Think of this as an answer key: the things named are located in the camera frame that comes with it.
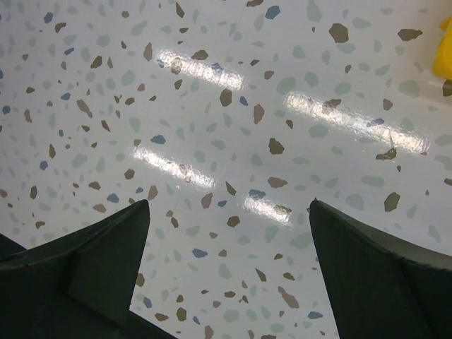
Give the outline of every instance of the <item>blue speck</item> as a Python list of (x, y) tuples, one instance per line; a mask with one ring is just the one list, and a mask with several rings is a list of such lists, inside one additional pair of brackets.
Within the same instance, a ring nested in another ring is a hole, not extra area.
[(196, 258), (204, 258), (205, 256), (207, 256), (207, 252), (203, 251), (202, 249), (194, 249), (193, 251), (191, 251), (191, 253), (193, 253)]
[(70, 94), (70, 93), (64, 93), (64, 94), (61, 96), (61, 98), (62, 98), (63, 100), (69, 100), (70, 97), (71, 97), (71, 94)]
[(143, 303), (144, 306), (146, 306), (146, 309), (150, 309), (153, 306), (153, 302), (147, 297), (144, 297)]
[(240, 97), (240, 103), (244, 106), (248, 106), (248, 102), (246, 101), (245, 97)]
[(107, 201), (111, 202), (111, 203), (118, 203), (119, 202), (119, 198), (115, 193), (110, 194), (107, 197)]
[(54, 18), (54, 14), (47, 12), (47, 14), (44, 17), (44, 22), (49, 23), (50, 21), (52, 21), (53, 18)]
[(215, 63), (212, 65), (212, 70), (213, 70), (214, 72), (216, 72), (217, 74), (220, 74), (220, 73), (223, 71), (223, 68), (220, 66), (220, 64), (219, 64), (218, 62), (215, 62)]
[(279, 13), (281, 13), (279, 6), (271, 6), (266, 13), (267, 19), (274, 19)]
[(250, 189), (248, 195), (254, 200), (260, 200), (266, 196), (266, 193), (264, 191), (258, 191), (257, 189)]
[(166, 139), (165, 139), (165, 137), (162, 136), (161, 134), (159, 134), (158, 136), (153, 137), (153, 138), (151, 139), (151, 141), (152, 141), (153, 143), (158, 143), (158, 144), (160, 144), (160, 145), (163, 145), (164, 143), (167, 142)]
[(371, 122), (369, 122), (367, 124), (367, 127), (372, 127), (372, 126), (378, 126), (378, 125), (382, 125), (384, 124), (384, 120), (382, 118), (378, 118), (375, 120), (372, 120)]
[(68, 48), (66, 51), (64, 51), (64, 54), (65, 55), (69, 55), (70, 53), (72, 53), (73, 52), (73, 50), (74, 50), (74, 48), (73, 47), (71, 47), (71, 48)]
[(40, 163), (40, 169), (41, 170), (45, 170), (46, 168), (48, 168), (49, 167), (49, 164), (47, 164), (47, 161), (41, 161), (41, 163)]
[(308, 314), (308, 318), (310, 318), (310, 319), (323, 318), (323, 314), (315, 312), (315, 311), (310, 311), (309, 314)]

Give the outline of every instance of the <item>floor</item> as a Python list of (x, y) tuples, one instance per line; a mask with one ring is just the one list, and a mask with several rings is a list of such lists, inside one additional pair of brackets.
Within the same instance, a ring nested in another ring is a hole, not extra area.
[(178, 338), (337, 338), (317, 197), (452, 255), (447, 0), (0, 1), (1, 232), (148, 199), (131, 309)]

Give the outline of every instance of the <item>white speckled floor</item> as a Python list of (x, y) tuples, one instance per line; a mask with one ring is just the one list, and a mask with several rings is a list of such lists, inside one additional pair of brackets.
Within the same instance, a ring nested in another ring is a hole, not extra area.
[(178, 338), (335, 338), (314, 197), (452, 254), (449, 1), (0, 1), (0, 231), (147, 198), (131, 309)]

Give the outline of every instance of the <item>yellow object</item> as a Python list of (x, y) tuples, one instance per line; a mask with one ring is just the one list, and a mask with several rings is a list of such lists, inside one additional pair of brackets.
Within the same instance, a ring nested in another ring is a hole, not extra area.
[(446, 33), (436, 51), (432, 71), (437, 76), (452, 80), (452, 16), (439, 27)]

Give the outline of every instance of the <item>black object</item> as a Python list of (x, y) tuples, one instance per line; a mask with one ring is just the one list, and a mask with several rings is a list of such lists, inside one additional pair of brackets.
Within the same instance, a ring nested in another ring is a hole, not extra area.
[(143, 200), (34, 249), (1, 235), (1, 337), (174, 338), (129, 311), (149, 221)]
[(452, 257), (321, 201), (309, 221), (342, 339), (452, 338)]

